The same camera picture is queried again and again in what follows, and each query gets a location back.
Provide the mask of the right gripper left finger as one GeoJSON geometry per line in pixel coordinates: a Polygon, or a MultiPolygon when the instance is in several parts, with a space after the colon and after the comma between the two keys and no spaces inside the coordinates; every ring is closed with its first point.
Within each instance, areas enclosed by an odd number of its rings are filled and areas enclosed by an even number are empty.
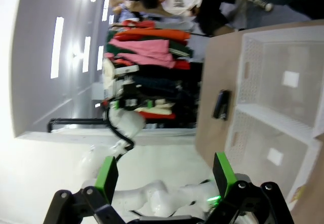
{"type": "Polygon", "coordinates": [[[111,205],[117,179],[117,161],[115,157],[106,157],[93,185],[74,194],[68,190],[55,192],[44,223],[81,223],[90,216],[97,223],[124,223],[111,205]]]}

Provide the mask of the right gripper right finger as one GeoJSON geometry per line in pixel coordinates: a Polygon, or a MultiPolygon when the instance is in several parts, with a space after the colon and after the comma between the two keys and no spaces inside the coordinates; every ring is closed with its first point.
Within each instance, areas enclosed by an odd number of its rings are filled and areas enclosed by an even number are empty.
{"type": "Polygon", "coordinates": [[[247,213],[251,213],[257,223],[294,223],[275,182],[255,186],[238,180],[224,152],[215,153],[213,175],[220,198],[205,223],[235,223],[239,215],[247,213]]]}

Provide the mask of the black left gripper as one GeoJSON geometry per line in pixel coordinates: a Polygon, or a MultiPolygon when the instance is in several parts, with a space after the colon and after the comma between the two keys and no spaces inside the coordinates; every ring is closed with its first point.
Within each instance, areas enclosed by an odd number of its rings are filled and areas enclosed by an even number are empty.
{"type": "Polygon", "coordinates": [[[154,101],[147,100],[135,83],[123,83],[118,101],[110,102],[110,108],[112,109],[136,109],[139,107],[152,108],[154,107],[154,101]]]}

